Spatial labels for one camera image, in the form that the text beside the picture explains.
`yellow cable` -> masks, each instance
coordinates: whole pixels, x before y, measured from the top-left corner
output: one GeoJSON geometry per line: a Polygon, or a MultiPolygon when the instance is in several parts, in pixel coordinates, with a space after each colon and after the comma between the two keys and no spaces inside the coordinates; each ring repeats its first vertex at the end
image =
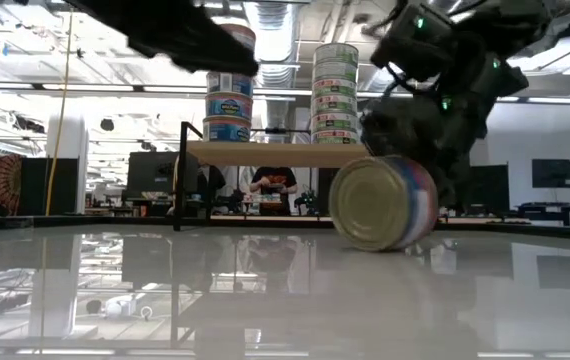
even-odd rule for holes
{"type": "MultiPolygon", "coordinates": [[[[65,60],[65,81],[63,85],[63,100],[61,102],[61,114],[58,119],[58,132],[56,133],[56,143],[54,144],[54,157],[52,159],[52,171],[49,174],[49,183],[47,184],[47,204],[45,207],[45,216],[49,216],[50,208],[52,206],[52,188],[54,187],[54,173],[56,172],[56,161],[58,160],[58,146],[61,140],[61,132],[63,129],[63,119],[65,115],[65,101],[67,100],[67,84],[69,82],[69,58],[72,48],[72,24],[74,16],[74,8],[69,12],[69,31],[67,38],[67,54],[65,60]]],[[[41,334],[40,334],[40,347],[39,353],[43,355],[43,345],[45,340],[45,273],[47,272],[47,238],[43,238],[43,250],[41,254],[41,265],[43,271],[43,281],[41,283],[41,334]]]]}

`wooden shelf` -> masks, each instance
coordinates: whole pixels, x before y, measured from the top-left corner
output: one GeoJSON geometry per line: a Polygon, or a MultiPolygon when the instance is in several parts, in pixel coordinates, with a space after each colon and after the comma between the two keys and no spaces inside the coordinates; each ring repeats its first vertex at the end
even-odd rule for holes
{"type": "Polygon", "coordinates": [[[187,151],[215,166],[340,168],[369,156],[359,144],[257,144],[189,141],[187,151]]]}

